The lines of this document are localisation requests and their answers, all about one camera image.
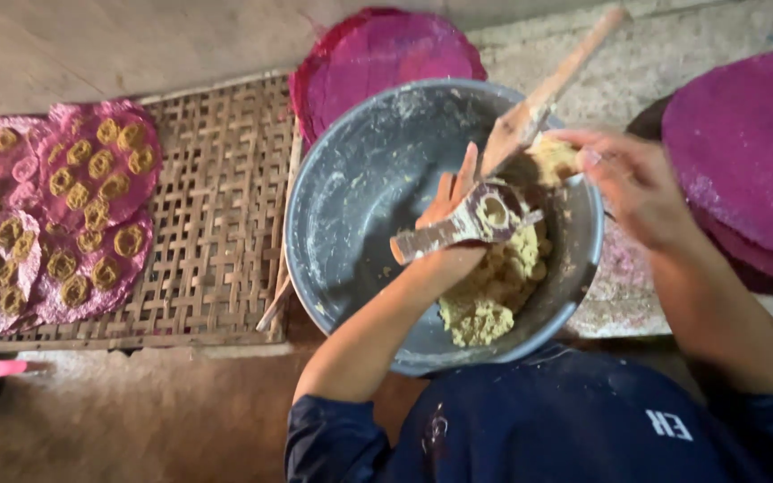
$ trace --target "woven bamboo tray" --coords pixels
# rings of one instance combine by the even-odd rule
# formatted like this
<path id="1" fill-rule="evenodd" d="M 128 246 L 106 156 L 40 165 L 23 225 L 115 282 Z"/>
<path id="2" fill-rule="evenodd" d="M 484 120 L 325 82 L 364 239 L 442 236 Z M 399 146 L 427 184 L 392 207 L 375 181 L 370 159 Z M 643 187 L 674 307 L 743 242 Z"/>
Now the woven bamboo tray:
<path id="1" fill-rule="evenodd" d="M 155 246 L 142 279 L 117 310 L 0 335 L 0 352 L 285 341 L 285 314 L 264 332 L 255 326 L 288 277 L 283 215 L 301 138 L 287 74 L 140 102 L 164 159 L 148 202 Z"/>

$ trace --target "small bowl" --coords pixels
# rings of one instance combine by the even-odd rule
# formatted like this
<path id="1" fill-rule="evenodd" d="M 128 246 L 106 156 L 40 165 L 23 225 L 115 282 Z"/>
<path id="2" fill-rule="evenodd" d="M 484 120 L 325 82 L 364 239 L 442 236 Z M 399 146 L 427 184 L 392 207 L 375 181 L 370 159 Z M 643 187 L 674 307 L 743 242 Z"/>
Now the small bowl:
<path id="1" fill-rule="evenodd" d="M 524 95 L 488 82 L 430 79 L 384 91 L 339 118 L 306 155 L 285 213 L 285 255 L 306 312 L 325 334 L 401 271 L 390 236 L 412 229 L 441 173 L 457 171 L 467 143 L 480 150 L 498 116 Z M 549 126 L 557 126 L 552 119 Z M 392 370 L 422 376 L 484 362 L 508 362 L 550 339 L 574 313 L 601 256 L 598 191 L 575 176 L 545 199 L 554 249 L 548 275 L 511 332 L 490 346 L 458 347 L 437 304 L 414 325 Z"/>

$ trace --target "metal bowl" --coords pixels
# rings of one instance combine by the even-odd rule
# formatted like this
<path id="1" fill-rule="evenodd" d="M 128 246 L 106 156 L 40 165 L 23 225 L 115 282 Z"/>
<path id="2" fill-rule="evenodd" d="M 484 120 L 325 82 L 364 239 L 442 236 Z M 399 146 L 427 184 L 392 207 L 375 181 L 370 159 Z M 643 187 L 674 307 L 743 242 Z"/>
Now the metal bowl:
<path id="1" fill-rule="evenodd" d="M 285 255 L 306 312 L 326 334 L 395 278 L 389 238 L 409 229 L 444 171 L 457 171 L 523 94 L 461 79 L 411 82 L 369 98 L 338 119 L 308 152 L 285 214 Z M 604 212 L 582 176 L 544 207 L 554 250 L 548 276 L 490 346 L 458 347 L 433 305 L 414 325 L 392 370 L 422 376 L 523 357 L 577 309 L 601 254 Z"/>

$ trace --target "hand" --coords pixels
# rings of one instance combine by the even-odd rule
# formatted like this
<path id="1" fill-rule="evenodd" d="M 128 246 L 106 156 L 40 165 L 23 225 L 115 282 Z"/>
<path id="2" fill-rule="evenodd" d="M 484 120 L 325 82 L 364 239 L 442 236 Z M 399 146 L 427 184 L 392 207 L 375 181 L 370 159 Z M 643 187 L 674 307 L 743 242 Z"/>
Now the hand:
<path id="1" fill-rule="evenodd" d="M 473 188 L 473 176 L 476 173 L 476 160 L 479 150 L 475 143 L 467 145 L 467 153 L 458 174 L 444 173 L 437 194 L 429 207 L 416 220 L 416 227 L 431 225 L 448 216 L 461 203 L 467 193 Z M 434 253 L 427 254 L 413 262 L 422 265 L 426 273 L 436 281 L 444 291 L 463 280 L 479 264 L 485 255 L 487 246 L 482 243 L 460 244 L 446 247 Z"/>
<path id="2" fill-rule="evenodd" d="M 703 237 L 660 144 L 601 131 L 545 134 L 582 148 L 586 176 L 610 201 L 617 223 L 649 250 L 675 251 Z"/>

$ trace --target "navy blue shirt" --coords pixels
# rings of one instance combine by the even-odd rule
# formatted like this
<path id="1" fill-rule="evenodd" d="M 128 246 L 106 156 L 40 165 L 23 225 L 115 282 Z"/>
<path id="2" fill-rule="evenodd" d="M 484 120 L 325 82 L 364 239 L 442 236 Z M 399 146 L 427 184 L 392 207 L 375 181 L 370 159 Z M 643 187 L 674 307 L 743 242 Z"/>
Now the navy blue shirt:
<path id="1" fill-rule="evenodd" d="M 652 369 L 559 345 L 435 378 L 395 448 L 372 409 L 297 401 L 288 481 L 773 481 L 773 396 L 706 408 Z"/>

